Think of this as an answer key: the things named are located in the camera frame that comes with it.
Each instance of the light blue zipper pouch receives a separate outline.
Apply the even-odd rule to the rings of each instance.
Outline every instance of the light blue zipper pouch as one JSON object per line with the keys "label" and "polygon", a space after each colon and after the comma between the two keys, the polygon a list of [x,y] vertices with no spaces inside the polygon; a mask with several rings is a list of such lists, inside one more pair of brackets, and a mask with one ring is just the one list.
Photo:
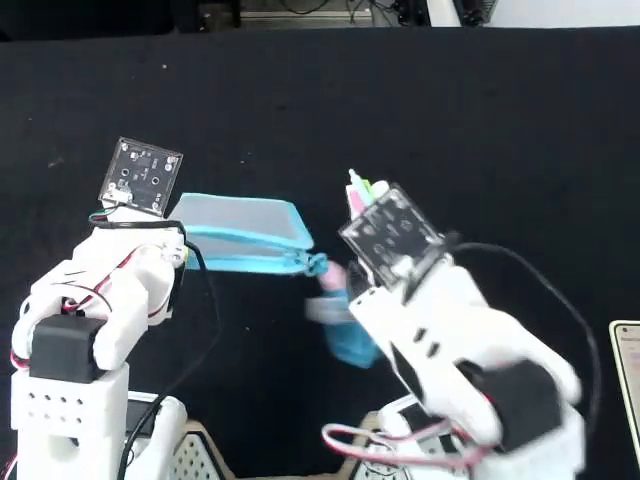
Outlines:
{"label": "light blue zipper pouch", "polygon": [[[208,270],[310,276],[327,270],[326,255],[309,253],[313,239],[290,202],[183,193],[169,218],[182,222]],[[187,268],[198,268],[193,256]]]}

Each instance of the black table surface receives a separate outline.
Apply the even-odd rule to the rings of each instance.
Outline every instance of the black table surface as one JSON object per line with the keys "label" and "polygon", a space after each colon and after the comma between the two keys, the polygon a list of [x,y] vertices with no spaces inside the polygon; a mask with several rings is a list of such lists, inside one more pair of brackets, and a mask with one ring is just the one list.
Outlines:
{"label": "black table surface", "polygon": [[[119,136],[185,154],[176,193],[294,202],[317,251],[350,258],[349,167],[397,181],[441,229],[514,248],[592,324],[602,415],[584,478],[637,478],[607,326],[637,318],[639,29],[230,33],[0,45],[1,348],[30,283],[71,254]],[[581,331],[524,272],[459,258],[489,301],[575,366]],[[331,421],[357,423],[403,394],[385,362],[335,360],[303,317],[301,277],[216,274],[226,324],[177,396],[239,476],[309,474],[340,459]],[[131,356],[133,389],[158,391],[206,344],[188,275],[175,318]],[[8,360],[0,396],[9,455]]]}

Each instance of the pink object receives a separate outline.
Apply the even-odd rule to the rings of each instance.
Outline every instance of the pink object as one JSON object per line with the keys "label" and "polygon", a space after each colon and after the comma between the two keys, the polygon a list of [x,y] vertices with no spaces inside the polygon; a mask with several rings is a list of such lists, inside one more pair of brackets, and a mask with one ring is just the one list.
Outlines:
{"label": "pink object", "polygon": [[347,288],[347,272],[336,262],[329,262],[327,273],[318,277],[320,286],[326,292],[344,290]]}
{"label": "pink object", "polygon": [[360,195],[358,195],[358,191],[350,185],[347,186],[347,201],[349,202],[349,210],[351,211],[352,219],[356,218],[364,211],[364,202],[360,198]]}

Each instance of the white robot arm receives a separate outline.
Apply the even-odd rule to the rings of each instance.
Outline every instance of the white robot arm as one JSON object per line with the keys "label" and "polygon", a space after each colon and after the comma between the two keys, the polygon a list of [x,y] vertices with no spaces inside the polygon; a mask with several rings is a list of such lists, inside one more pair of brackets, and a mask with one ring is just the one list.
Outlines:
{"label": "white robot arm", "polygon": [[341,235],[368,270],[349,288],[351,313],[414,403],[485,454],[468,462],[430,459],[417,446],[420,425],[408,431],[396,428],[398,422],[385,425],[389,408],[382,409],[382,428],[405,439],[395,453],[343,449],[331,436],[341,431],[336,425],[323,430],[326,443],[362,459],[413,465],[412,476],[425,480],[442,473],[425,467],[456,460],[474,480],[575,478],[584,468],[585,433],[574,409],[581,383],[572,366],[511,315],[489,307],[471,275],[455,265],[447,239],[397,187]]}
{"label": "white robot arm", "polygon": [[[108,219],[158,217],[119,207]],[[20,480],[116,478],[127,405],[153,400],[128,392],[125,360],[148,326],[171,316],[185,260],[175,228],[96,228],[71,259],[33,284],[12,337]],[[128,479],[166,478],[186,411],[171,397],[161,405]]]}

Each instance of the circuit board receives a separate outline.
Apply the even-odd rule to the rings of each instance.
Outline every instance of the circuit board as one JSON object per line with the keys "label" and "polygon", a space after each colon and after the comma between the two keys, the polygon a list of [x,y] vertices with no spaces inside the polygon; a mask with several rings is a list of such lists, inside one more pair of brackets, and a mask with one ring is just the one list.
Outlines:
{"label": "circuit board", "polygon": [[162,216],[181,163],[181,153],[122,137],[98,200]]}
{"label": "circuit board", "polygon": [[441,243],[438,233],[397,185],[343,227],[340,236],[388,289],[402,278],[394,268],[401,260],[410,257],[418,265],[434,244]]}

